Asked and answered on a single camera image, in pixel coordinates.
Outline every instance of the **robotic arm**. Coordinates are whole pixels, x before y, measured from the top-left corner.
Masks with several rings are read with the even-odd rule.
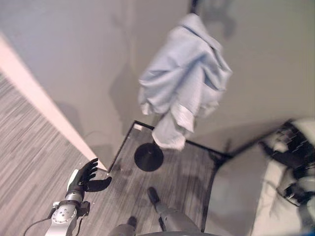
[[[45,236],[72,236],[78,217],[89,214],[90,203],[84,202],[85,192],[98,192],[107,188],[112,180],[91,180],[96,176],[97,161],[94,159],[79,170],[74,170],[68,183],[65,199],[54,202],[51,226]]]

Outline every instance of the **round black base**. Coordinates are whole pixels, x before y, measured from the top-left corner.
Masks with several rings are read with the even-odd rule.
[[[157,170],[163,163],[163,152],[156,144],[140,145],[134,153],[134,162],[143,171]]]

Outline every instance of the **gray carpet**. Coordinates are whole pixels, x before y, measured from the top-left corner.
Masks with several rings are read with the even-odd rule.
[[[27,225],[46,217],[53,201],[63,200],[73,169],[87,160],[1,76],[0,140],[0,235],[19,236]],[[146,196],[149,186],[201,226],[214,167],[208,151],[192,144],[182,152],[164,150],[163,165],[146,173],[136,167],[133,154],[140,144],[151,141],[150,129],[131,129],[111,170],[111,185],[86,194],[91,212],[80,235],[106,236],[131,215],[138,220],[138,234],[160,231]],[[96,178],[105,175],[98,172]],[[40,223],[27,235],[43,236],[49,225],[49,221]]]

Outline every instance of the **hanging jacket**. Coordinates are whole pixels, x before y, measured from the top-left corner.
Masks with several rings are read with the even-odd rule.
[[[165,114],[153,130],[155,142],[181,150],[193,133],[195,117],[205,117],[218,106],[231,73],[221,45],[208,35],[199,16],[181,20],[139,79],[143,114]]]

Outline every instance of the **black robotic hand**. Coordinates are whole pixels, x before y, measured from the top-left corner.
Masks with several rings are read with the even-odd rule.
[[[103,180],[91,180],[96,176],[97,171],[97,161],[98,159],[93,159],[92,161],[85,164],[77,172],[75,178],[69,186],[68,192],[72,190],[83,190],[85,192],[98,192],[107,188],[112,181],[111,177]]]

